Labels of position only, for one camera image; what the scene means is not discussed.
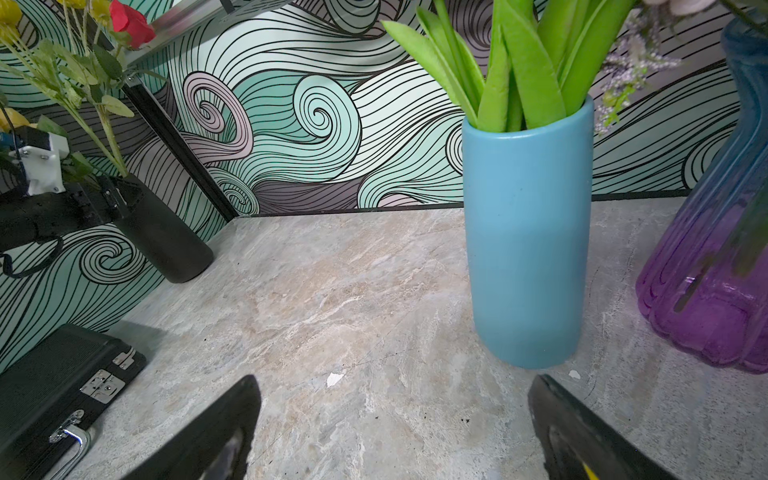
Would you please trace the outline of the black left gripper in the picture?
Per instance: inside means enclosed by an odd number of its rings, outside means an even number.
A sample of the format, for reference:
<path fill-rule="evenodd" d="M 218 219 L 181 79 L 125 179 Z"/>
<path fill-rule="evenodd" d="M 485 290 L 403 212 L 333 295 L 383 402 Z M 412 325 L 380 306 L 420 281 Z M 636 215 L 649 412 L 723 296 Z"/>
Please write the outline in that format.
<path fill-rule="evenodd" d="M 119 177 L 97 176 L 96 186 L 85 181 L 65 182 L 69 211 L 62 231 L 78 231 L 113 223 L 129 216 L 129 182 Z"/>

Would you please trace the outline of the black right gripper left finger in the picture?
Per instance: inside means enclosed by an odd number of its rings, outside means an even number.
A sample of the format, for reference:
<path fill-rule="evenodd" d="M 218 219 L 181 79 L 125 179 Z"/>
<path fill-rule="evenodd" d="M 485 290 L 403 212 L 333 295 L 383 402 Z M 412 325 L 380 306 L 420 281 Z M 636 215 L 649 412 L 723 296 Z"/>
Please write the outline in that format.
<path fill-rule="evenodd" d="M 127 479 L 243 479 L 261 409 L 257 379 L 242 377 Z"/>

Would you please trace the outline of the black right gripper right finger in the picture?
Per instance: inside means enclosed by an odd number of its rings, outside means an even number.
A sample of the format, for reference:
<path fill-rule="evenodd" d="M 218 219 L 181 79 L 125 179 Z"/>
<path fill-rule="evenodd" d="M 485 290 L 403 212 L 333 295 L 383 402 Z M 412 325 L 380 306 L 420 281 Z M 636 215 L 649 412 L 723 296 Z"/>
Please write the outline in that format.
<path fill-rule="evenodd" d="M 528 405 L 550 479 L 672 479 L 551 376 L 534 378 Z"/>

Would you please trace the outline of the purple glass vase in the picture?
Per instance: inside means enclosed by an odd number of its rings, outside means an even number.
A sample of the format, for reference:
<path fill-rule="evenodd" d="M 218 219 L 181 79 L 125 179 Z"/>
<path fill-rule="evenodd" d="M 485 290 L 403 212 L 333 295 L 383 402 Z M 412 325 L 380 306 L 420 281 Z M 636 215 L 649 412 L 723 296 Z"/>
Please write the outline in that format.
<path fill-rule="evenodd" d="M 721 34 L 740 112 L 636 282 L 640 313 L 716 367 L 767 370 L 767 36 L 742 19 Z"/>

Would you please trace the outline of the teal ceramic vase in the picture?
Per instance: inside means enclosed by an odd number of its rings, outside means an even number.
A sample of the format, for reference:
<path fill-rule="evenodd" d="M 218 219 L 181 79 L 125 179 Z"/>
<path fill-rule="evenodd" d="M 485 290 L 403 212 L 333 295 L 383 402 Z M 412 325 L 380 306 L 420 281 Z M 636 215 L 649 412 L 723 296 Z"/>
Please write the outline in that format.
<path fill-rule="evenodd" d="M 593 180 L 594 105 L 545 127 L 462 126 L 463 195 L 475 330 L 513 366 L 539 370 L 577 349 Z"/>

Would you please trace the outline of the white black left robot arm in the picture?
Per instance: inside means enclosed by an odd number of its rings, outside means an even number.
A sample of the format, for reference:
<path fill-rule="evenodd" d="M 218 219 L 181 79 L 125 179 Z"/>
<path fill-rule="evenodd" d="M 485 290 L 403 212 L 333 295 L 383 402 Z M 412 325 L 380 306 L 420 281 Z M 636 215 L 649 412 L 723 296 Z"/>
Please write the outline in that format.
<path fill-rule="evenodd" d="M 60 193 L 15 198 L 1 204 L 1 272 L 23 279 L 50 267 L 72 232 L 128 218 L 143 197 L 137 183 L 98 176 L 94 186 L 66 183 Z M 10 251 L 29 243 L 54 244 L 43 260 L 24 270 L 14 267 Z"/>

